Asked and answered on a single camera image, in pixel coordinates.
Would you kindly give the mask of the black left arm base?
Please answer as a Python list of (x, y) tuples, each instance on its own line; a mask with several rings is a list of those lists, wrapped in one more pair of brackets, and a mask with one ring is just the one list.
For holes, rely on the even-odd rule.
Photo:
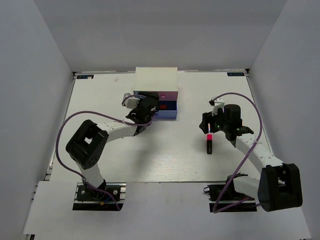
[(73, 211), (99, 211), (117, 212), (121, 210), (125, 203), (126, 183), (107, 183), (105, 191), (108, 192), (116, 201), (103, 192), (94, 192), (82, 182), (77, 183), (73, 201)]

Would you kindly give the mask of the orange capped highlighter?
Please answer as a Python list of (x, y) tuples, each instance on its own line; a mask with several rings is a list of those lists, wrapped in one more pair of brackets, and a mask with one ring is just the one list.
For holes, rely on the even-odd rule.
[(167, 109), (167, 105), (162, 104), (162, 105), (159, 106), (159, 109), (160, 110), (166, 110)]

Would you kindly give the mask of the left blue corner label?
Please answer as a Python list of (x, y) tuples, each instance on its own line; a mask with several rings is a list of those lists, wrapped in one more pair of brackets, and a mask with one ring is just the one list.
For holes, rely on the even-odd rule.
[(76, 79), (80, 80), (87, 80), (87, 79), (93, 79), (94, 75), (93, 74), (85, 74), (85, 75), (77, 75)]

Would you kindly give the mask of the blue corner label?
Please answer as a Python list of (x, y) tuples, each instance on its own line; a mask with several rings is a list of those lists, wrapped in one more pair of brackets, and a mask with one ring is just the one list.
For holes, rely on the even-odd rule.
[(227, 72), (228, 77), (244, 77), (245, 74), (243, 72)]
[(94, 75), (93, 74), (85, 74), (85, 75), (77, 75), (76, 79), (80, 80), (87, 80), (87, 79), (93, 79)]

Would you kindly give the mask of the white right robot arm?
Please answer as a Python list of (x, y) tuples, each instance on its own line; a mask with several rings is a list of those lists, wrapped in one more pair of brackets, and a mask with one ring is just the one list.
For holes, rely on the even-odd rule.
[(213, 202), (225, 197), (240, 202), (255, 199), (266, 212), (297, 208), (303, 204), (299, 168), (294, 163), (284, 163), (258, 143), (254, 132), (243, 125), (240, 106), (214, 107), (213, 111), (202, 114), (199, 128), (204, 134), (223, 132), (260, 174), (259, 179), (239, 172), (228, 176), (221, 191), (212, 187)]

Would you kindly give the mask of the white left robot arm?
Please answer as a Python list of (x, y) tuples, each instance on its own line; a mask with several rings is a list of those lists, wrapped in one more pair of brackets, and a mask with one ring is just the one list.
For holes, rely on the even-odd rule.
[(159, 99), (155, 92), (127, 93), (122, 101), (122, 105), (130, 109), (125, 120), (113, 119), (102, 124), (85, 120), (68, 141), (65, 150), (79, 167), (83, 183), (94, 199), (99, 200), (106, 193), (106, 181), (98, 166), (105, 145), (124, 137), (135, 137), (146, 130), (159, 111)]

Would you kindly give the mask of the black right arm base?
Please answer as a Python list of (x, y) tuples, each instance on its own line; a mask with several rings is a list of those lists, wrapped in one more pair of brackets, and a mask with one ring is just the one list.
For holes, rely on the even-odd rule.
[[(209, 200), (209, 211), (212, 213), (214, 205), (218, 199), (218, 196), (220, 195), (221, 191), (224, 188), (223, 183), (219, 184), (209, 184), (206, 187), (203, 188), (203, 193), (208, 195)], [(216, 210), (219, 210), (220, 208), (224, 208), (228, 205), (231, 205), (233, 203), (236, 203), (238, 201), (246, 199), (248, 196), (246, 196), (243, 193), (237, 193), (237, 192), (230, 192), (226, 191), (221, 200), (219, 201)], [(225, 209), (222, 211), (222, 213), (244, 213), (244, 212), (256, 212), (258, 208), (258, 204), (256, 203), (254, 198), (250, 198), (249, 200), (243, 201), (241, 204), (238, 204), (236, 206), (232, 206), (228, 209)]]

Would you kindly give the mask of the wide blue drawer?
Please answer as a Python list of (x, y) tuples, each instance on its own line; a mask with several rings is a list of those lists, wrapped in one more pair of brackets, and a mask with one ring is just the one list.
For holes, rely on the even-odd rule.
[[(158, 102), (159, 111), (156, 112), (155, 118), (157, 120), (175, 120), (178, 114), (177, 101), (164, 101), (160, 100)], [(160, 105), (167, 105), (167, 109), (161, 110)]]

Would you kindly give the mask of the white drawer cabinet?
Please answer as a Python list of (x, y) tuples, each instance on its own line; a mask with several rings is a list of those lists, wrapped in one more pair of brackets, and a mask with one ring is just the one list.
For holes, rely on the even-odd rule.
[(177, 67), (136, 67), (134, 91), (177, 92)]

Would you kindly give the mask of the pink drawer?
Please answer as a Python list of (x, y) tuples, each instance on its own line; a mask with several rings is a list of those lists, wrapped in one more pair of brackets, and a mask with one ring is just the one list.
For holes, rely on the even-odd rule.
[(178, 99), (177, 91), (158, 91), (157, 94), (161, 101), (177, 101)]

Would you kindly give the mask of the pink capped highlighter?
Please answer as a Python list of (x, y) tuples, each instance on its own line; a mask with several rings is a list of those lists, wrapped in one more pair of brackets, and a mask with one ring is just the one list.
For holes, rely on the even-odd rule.
[(213, 136), (212, 136), (212, 134), (206, 135), (206, 152), (208, 155), (211, 155), (213, 152)]

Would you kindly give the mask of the right blue corner label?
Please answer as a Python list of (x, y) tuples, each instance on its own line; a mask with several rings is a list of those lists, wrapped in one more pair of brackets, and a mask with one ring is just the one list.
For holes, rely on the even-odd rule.
[(243, 72), (227, 72), (228, 77), (244, 77), (245, 74)]

